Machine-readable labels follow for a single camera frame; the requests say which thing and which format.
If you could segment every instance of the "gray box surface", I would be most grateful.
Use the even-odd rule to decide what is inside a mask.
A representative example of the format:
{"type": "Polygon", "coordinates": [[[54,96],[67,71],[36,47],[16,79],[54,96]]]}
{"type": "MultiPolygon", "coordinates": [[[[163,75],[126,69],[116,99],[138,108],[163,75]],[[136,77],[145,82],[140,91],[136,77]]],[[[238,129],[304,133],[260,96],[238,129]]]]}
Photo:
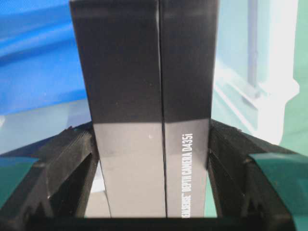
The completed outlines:
{"type": "Polygon", "coordinates": [[[159,1],[70,7],[111,217],[165,217],[159,1]]]}

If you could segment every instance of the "green tape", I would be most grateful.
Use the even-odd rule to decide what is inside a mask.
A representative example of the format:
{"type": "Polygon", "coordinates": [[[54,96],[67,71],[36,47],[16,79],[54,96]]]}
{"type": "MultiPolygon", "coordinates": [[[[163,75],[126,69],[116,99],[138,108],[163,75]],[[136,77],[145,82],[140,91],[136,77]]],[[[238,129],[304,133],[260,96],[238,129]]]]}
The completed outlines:
{"type": "Polygon", "coordinates": [[[38,159],[0,157],[0,209],[38,159]]]}
{"type": "Polygon", "coordinates": [[[286,208],[296,230],[308,230],[308,157],[301,154],[251,154],[286,208]]]}

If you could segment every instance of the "blue fabric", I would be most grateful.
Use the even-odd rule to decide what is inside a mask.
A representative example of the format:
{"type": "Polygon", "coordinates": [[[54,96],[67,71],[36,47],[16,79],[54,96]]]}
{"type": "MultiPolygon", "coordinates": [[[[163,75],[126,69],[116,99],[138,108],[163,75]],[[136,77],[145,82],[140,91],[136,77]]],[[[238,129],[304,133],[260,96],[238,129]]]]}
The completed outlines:
{"type": "Polygon", "coordinates": [[[68,0],[2,0],[0,25],[0,115],[87,97],[68,0]]]}

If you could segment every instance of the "black cardboard box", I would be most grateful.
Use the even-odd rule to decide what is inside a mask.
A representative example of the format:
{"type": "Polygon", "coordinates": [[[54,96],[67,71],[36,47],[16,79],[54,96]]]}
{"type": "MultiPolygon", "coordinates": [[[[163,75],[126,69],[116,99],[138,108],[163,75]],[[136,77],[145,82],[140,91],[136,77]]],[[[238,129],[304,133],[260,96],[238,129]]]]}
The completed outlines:
{"type": "Polygon", "coordinates": [[[70,6],[111,216],[203,217],[218,0],[70,6]]]}
{"type": "Polygon", "coordinates": [[[161,1],[167,216],[204,216],[218,0],[161,1]]]}
{"type": "Polygon", "coordinates": [[[70,2],[112,217],[165,217],[157,0],[70,2]]]}

